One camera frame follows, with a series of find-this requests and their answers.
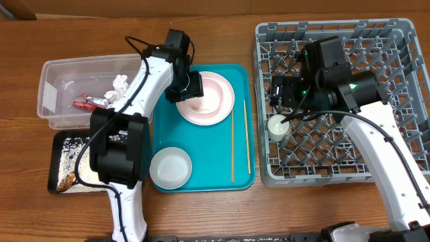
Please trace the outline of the large pink plate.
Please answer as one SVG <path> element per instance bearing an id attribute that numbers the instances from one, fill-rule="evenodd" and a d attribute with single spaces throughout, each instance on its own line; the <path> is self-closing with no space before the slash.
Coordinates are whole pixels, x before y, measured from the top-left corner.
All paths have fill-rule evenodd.
<path id="1" fill-rule="evenodd" d="M 183 101 L 177 103 L 177 109 L 187 121 L 200 126 L 210 126 L 223 121 L 231 113 L 234 106 L 234 90 L 228 80 L 218 73 L 202 71 L 200 75 L 202 79 L 213 79 L 219 82 L 224 95 L 221 107 L 211 114 L 197 114 L 187 109 Z"/>

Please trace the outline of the white paper cup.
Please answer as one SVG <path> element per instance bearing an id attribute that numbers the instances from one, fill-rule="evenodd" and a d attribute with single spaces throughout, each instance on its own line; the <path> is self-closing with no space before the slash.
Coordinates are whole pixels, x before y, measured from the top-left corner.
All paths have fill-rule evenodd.
<path id="1" fill-rule="evenodd" d="M 292 126 L 289 121 L 282 123 L 285 116 L 276 114 L 267 122 L 269 138 L 275 142 L 280 142 L 285 136 L 292 133 Z"/>

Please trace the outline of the wooden chopstick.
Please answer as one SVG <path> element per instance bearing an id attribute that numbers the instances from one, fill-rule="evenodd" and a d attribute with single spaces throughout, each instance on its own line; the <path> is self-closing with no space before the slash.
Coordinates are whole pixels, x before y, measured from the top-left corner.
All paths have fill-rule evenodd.
<path id="1" fill-rule="evenodd" d="M 249 148 L 249 131 L 248 131 L 248 119 L 247 119 L 247 106 L 246 100 L 243 100 L 243 111 L 244 111 L 244 123 L 245 123 L 245 138 L 247 147 L 247 170 L 248 174 L 251 175 L 251 158 L 250 158 L 250 148 Z"/>
<path id="2" fill-rule="evenodd" d="M 234 183 L 234 109 L 231 111 L 231 183 Z"/>

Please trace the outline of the white napkin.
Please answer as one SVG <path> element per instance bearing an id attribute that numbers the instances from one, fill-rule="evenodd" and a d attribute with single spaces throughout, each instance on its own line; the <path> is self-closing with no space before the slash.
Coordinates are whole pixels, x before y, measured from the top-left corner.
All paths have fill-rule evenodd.
<path id="1" fill-rule="evenodd" d="M 114 89 L 107 91 L 104 95 L 104 98 L 106 98 L 109 104 L 113 104 L 114 102 L 118 101 L 125 94 L 129 87 L 127 80 L 127 75 L 116 76 L 112 83 Z"/>

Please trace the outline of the grey metal bowl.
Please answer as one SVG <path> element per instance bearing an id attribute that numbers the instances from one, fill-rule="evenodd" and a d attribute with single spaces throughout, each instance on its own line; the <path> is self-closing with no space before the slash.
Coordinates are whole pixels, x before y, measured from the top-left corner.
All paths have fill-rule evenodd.
<path id="1" fill-rule="evenodd" d="M 165 190 L 180 188 L 186 184 L 191 173 L 191 158 L 177 147 L 164 148 L 151 160 L 150 177 L 155 185 Z"/>

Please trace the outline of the red foil snack wrapper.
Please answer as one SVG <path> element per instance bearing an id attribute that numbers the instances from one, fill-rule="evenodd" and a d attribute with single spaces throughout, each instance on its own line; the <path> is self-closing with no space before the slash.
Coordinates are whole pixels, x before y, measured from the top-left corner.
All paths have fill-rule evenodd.
<path id="1" fill-rule="evenodd" d="M 86 93 L 81 94 L 73 100 L 73 107 L 94 111 L 96 108 L 107 109 L 108 100 L 104 98 L 91 97 Z"/>

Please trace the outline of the small pink saucer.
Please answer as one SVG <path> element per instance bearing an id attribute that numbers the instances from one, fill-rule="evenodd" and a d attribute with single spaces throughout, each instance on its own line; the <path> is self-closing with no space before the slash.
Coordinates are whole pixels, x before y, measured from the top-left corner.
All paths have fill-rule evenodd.
<path id="1" fill-rule="evenodd" d="M 184 106 L 197 114 L 211 114 L 221 107 L 223 90 L 213 79 L 202 79 L 202 85 L 204 95 L 185 100 Z"/>

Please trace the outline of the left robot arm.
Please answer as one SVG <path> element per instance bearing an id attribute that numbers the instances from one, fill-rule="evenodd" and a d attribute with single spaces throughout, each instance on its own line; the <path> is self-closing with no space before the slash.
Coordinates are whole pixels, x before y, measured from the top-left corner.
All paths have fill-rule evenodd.
<path id="1" fill-rule="evenodd" d="M 110 241 L 144 241 L 142 184 L 152 159 L 148 118 L 159 98 L 172 104 L 204 94 L 202 78 L 190 69 L 194 57 L 190 37 L 170 29 L 163 44 L 138 50 L 140 69 L 112 107 L 91 113 L 89 166 L 98 175 L 97 188 L 107 190 L 114 230 Z"/>

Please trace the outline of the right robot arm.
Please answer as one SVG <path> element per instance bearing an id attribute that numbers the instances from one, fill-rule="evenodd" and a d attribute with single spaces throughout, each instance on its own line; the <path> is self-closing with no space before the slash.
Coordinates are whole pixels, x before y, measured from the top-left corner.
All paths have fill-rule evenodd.
<path id="1" fill-rule="evenodd" d="M 282 123 L 332 115 L 364 158 L 389 224 L 379 229 L 338 223 L 322 229 L 319 241 L 428 241 L 429 184 L 378 77 L 371 71 L 353 73 L 338 36 L 308 43 L 294 58 L 300 63 L 298 76 L 272 76 L 270 105 L 293 109 Z"/>

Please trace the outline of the grey dishwasher rack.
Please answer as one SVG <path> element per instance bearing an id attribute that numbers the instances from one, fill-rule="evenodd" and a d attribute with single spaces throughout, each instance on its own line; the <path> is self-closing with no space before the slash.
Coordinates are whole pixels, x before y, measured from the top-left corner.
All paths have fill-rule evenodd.
<path id="1" fill-rule="evenodd" d="M 297 77 L 294 55 L 306 44 L 338 36 L 354 73 L 372 71 L 388 93 L 358 117 L 293 120 L 291 133 L 270 138 L 267 124 L 287 114 L 269 104 L 271 79 Z M 396 185 L 429 178 L 429 72 L 416 29 L 406 18 L 265 22 L 255 28 L 253 76 L 262 183 L 270 188 L 373 182 Z"/>

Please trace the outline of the teal serving tray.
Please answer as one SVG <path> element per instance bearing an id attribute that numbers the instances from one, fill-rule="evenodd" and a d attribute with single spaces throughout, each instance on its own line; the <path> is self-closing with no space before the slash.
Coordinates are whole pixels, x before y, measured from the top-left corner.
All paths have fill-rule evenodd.
<path id="1" fill-rule="evenodd" d="M 252 104 L 247 70 L 238 64 L 196 65 L 195 70 L 218 73 L 234 90 L 234 183 L 231 183 L 231 114 L 223 121 L 200 126 L 187 121 L 176 104 L 161 97 L 154 110 L 153 150 L 167 147 L 184 150 L 192 162 L 192 173 L 178 192 L 244 190 L 255 181 Z M 243 100 L 246 100 L 251 158 L 251 175 L 247 170 L 247 147 Z"/>

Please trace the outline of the clear plastic storage bin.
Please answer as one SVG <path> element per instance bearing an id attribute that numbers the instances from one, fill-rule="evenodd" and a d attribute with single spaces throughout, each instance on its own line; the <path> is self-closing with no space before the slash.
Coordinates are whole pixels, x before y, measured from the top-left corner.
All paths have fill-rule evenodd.
<path id="1" fill-rule="evenodd" d="M 73 106 L 83 93 L 103 97 L 117 75 L 130 83 L 140 67 L 138 54 L 117 54 L 50 60 L 44 63 L 38 89 L 37 115 L 54 130 L 89 128 L 91 112 Z"/>

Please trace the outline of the black plastic tray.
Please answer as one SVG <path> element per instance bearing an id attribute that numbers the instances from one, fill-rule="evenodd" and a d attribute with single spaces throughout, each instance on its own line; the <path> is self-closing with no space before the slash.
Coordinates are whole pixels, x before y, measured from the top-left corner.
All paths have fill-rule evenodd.
<path id="1" fill-rule="evenodd" d="M 62 147 L 62 142 L 65 138 L 73 137 L 89 137 L 88 130 L 63 130 L 55 134 L 52 143 L 52 152 L 50 160 L 50 170 L 48 173 L 48 191 L 51 194 L 66 194 L 59 193 L 56 191 L 56 185 L 58 181 L 58 168 L 60 159 L 60 150 Z"/>

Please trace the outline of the spilled rice and food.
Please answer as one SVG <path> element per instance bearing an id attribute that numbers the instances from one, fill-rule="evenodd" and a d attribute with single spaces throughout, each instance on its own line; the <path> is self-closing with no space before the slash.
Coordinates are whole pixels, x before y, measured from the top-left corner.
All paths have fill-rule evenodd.
<path id="1" fill-rule="evenodd" d="M 101 192 L 104 188 L 92 188 L 79 183 L 75 176 L 75 161 L 82 148 L 89 141 L 89 137 L 65 138 L 60 150 L 58 181 L 56 191 L 59 193 L 87 193 Z M 91 170 L 89 165 L 89 151 L 87 149 L 79 162 L 79 176 L 88 184 L 101 185 L 98 174 Z"/>

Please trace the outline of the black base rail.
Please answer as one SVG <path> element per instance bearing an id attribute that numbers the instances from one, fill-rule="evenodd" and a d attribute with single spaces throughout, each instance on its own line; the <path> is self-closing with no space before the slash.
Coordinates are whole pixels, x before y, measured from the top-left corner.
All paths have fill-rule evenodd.
<path id="1" fill-rule="evenodd" d="M 227 237 L 176 237 L 154 236 L 148 242 L 320 242 L 320 233 L 290 233 L 289 235 L 227 236 Z"/>

